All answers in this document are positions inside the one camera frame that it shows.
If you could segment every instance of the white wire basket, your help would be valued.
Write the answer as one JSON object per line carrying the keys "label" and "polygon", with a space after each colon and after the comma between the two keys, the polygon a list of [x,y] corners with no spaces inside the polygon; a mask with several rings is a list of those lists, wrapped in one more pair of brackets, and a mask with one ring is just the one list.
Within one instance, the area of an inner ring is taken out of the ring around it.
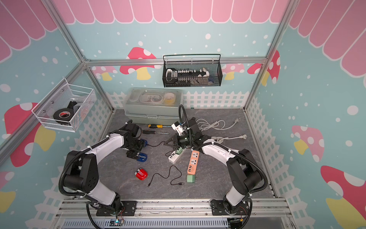
{"label": "white wire basket", "polygon": [[[64,78],[52,91],[32,109],[32,113],[45,128],[76,132],[97,100],[94,89],[69,84]],[[54,119],[54,113],[60,109],[67,108],[73,99],[77,99],[82,103],[71,120],[62,121]]]}

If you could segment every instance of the white power strip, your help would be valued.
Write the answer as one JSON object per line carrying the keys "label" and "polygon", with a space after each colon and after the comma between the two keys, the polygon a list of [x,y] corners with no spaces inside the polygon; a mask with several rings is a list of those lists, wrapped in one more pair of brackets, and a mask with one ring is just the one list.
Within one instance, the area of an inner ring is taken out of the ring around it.
{"label": "white power strip", "polygon": [[183,151],[180,154],[176,154],[175,150],[172,152],[172,154],[168,157],[169,161],[173,164],[175,164],[178,159],[180,158],[180,156],[184,153],[186,149],[183,149]]}

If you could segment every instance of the black mesh basket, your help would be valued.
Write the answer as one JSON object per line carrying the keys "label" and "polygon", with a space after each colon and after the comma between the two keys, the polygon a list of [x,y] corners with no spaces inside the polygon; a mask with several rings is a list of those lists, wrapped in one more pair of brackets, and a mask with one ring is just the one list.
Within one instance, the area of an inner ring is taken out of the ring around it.
{"label": "black mesh basket", "polygon": [[220,54],[163,56],[164,87],[221,86],[220,57]]}

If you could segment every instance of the white picket fence illustration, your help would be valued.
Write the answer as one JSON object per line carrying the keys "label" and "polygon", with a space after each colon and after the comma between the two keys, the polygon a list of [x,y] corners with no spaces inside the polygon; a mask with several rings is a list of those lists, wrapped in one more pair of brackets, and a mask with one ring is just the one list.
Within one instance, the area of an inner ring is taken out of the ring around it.
{"label": "white picket fence illustration", "polygon": [[[123,102],[126,97],[123,92],[120,94],[113,92],[112,95],[107,92],[107,96],[114,108],[123,108]],[[220,92],[215,94],[212,92],[194,92],[193,94],[187,92],[187,94],[183,94],[184,107],[186,108],[239,108],[245,106],[248,97],[249,92],[245,94],[242,94],[242,92],[238,94],[234,92],[224,92],[222,94]]]}
{"label": "white picket fence illustration", "polygon": [[[94,104],[95,110],[91,111],[92,116],[87,117],[88,123],[83,123],[84,130],[80,130],[80,137],[75,138],[75,146],[70,147],[70,150],[83,150],[88,145],[93,145],[98,142],[100,134],[102,132],[103,126],[105,125],[107,118],[109,116],[109,109],[106,103],[102,100],[97,100]],[[49,190],[43,191],[45,200],[43,203],[35,205],[37,214],[33,219],[27,220],[25,222],[28,229],[42,229],[49,228],[53,219],[56,216],[61,204],[66,196],[59,192],[58,185],[63,166],[59,166],[58,170],[60,172],[58,177],[51,178],[52,187]]]}
{"label": "white picket fence illustration", "polygon": [[254,134],[259,142],[264,162],[269,169],[268,173],[274,178],[273,186],[280,197],[286,198],[296,225],[300,228],[313,229],[315,220],[306,213],[307,203],[300,200],[300,189],[293,184],[294,176],[288,173],[289,165],[283,162],[284,155],[279,152],[280,146],[275,143],[276,137],[271,135],[272,129],[268,129],[268,121],[265,121],[265,115],[262,115],[257,99],[253,98],[247,113],[254,127]]}

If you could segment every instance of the white power cord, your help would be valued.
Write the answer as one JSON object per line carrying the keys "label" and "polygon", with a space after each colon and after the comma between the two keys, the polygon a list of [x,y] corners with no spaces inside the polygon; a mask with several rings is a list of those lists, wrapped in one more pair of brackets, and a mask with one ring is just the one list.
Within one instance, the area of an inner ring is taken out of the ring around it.
{"label": "white power cord", "polygon": [[217,143],[221,144],[224,142],[224,140],[237,139],[237,138],[247,139],[247,135],[244,134],[238,137],[211,137],[211,138],[215,140]]}
{"label": "white power cord", "polygon": [[[215,130],[227,130],[227,129],[232,128],[239,121],[240,121],[240,118],[236,118],[235,121],[234,121],[234,124],[231,125],[230,127],[227,127],[227,128],[225,128],[225,121],[224,120],[219,120],[219,121],[216,121],[216,122],[210,124],[206,120],[204,120],[203,118],[200,118],[196,122],[197,122],[198,126],[201,124],[201,126],[199,126],[200,130],[208,130],[208,129],[211,129],[211,128],[214,128]],[[220,122],[223,122],[224,125],[221,128],[218,128]]]}

